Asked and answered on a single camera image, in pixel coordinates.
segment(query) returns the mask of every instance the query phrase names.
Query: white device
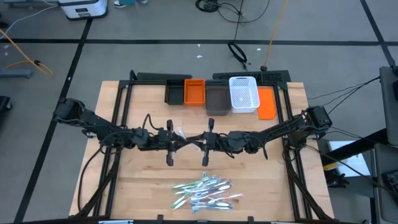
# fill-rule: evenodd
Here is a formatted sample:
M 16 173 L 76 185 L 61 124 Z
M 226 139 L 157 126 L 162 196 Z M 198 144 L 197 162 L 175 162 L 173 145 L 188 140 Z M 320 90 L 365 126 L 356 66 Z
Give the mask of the white device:
M 108 0 L 58 0 L 58 5 L 70 20 L 104 17 L 108 13 Z

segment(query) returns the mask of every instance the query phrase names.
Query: white basket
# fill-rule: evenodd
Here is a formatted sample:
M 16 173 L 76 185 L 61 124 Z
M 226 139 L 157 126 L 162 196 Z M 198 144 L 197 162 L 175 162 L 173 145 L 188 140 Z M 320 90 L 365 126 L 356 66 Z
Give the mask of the white basket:
M 229 79 L 233 113 L 253 113 L 260 106 L 256 79 L 233 77 Z

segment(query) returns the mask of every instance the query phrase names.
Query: orange bin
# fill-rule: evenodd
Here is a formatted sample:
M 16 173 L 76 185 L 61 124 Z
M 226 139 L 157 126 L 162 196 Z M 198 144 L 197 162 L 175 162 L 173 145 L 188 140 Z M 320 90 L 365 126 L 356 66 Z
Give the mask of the orange bin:
M 189 106 L 200 106 L 205 104 L 204 79 L 185 80 L 184 103 Z

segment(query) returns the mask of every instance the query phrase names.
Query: orange container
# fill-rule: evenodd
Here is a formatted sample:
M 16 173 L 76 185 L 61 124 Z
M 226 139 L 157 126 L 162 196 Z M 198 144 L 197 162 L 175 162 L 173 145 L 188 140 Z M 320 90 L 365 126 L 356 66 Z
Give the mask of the orange container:
M 185 80 L 184 103 L 189 106 L 200 106 L 205 104 L 204 79 Z
M 274 103 L 273 91 L 265 88 L 259 88 L 260 106 L 257 108 L 259 119 L 274 119 L 276 109 Z

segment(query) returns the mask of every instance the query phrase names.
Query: concrete floor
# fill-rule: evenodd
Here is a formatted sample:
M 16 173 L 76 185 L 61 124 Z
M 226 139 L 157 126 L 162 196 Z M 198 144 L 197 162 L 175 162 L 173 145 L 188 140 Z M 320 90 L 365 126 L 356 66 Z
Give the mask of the concrete floor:
M 87 108 L 94 109 L 101 82 L 127 79 L 130 69 L 186 73 L 195 78 L 211 78 L 217 72 L 243 71 L 225 44 L 197 45 L 201 39 L 233 39 L 236 25 L 224 21 L 217 13 L 200 12 L 194 2 L 149 0 L 148 5 L 136 4 L 123 9 L 110 5 L 107 17 L 93 20 L 88 39 L 111 42 L 118 39 L 193 40 L 192 44 L 136 44 L 134 41 L 130 44 L 85 44 L 67 96 L 82 100 Z M 240 3 L 239 0 L 226 2 L 237 7 Z M 366 2 L 384 40 L 398 42 L 398 32 L 394 29 L 398 19 L 394 9 L 398 2 Z M 266 1 L 245 1 L 243 12 L 252 19 L 265 5 Z M 239 26 L 237 39 L 269 40 L 282 5 L 283 1 L 271 0 L 261 19 Z M 0 5 L 4 20 L 10 23 L 40 9 L 42 7 L 14 9 Z M 236 18 L 229 11 L 222 13 L 230 19 Z M 85 21 L 68 21 L 60 9 L 51 9 L 18 23 L 9 32 L 11 38 L 28 39 L 27 44 L 19 46 L 30 58 L 50 67 L 55 76 L 47 77 L 35 70 L 31 79 L 0 80 L 0 95 L 10 96 L 14 104 L 0 129 L 0 177 L 5 180 L 0 182 L 1 223 L 12 222 L 16 216 L 85 26 Z M 32 43 L 42 39 L 47 43 Z M 304 82 L 308 97 L 366 82 L 379 75 L 379 67 L 388 66 L 360 0 L 290 1 L 275 39 L 341 41 L 330 46 L 311 43 L 273 46 L 269 70 L 289 70 L 293 82 Z M 50 43 L 55 40 L 76 44 Z M 347 41 L 373 44 L 347 46 Z M 248 70 L 259 70 L 266 57 L 267 45 L 242 44 L 240 47 L 251 62 Z M 394 58 L 398 58 L 398 47 L 389 47 L 389 50 Z M 0 44 L 1 68 L 20 60 L 23 60 L 22 56 L 12 45 Z M 313 100 L 310 104 L 319 105 L 332 98 Z M 331 118 L 334 126 L 361 136 L 384 128 L 380 84 L 374 82 L 359 90 L 340 105 Z M 336 133 L 326 138 L 350 139 Z M 79 130 L 64 125 L 56 127 L 25 221 L 67 217 L 85 144 L 86 138 Z M 347 222 L 370 218 L 367 198 L 364 200 L 335 189 L 330 194 L 336 218 Z M 351 212 L 355 205 L 361 209 Z

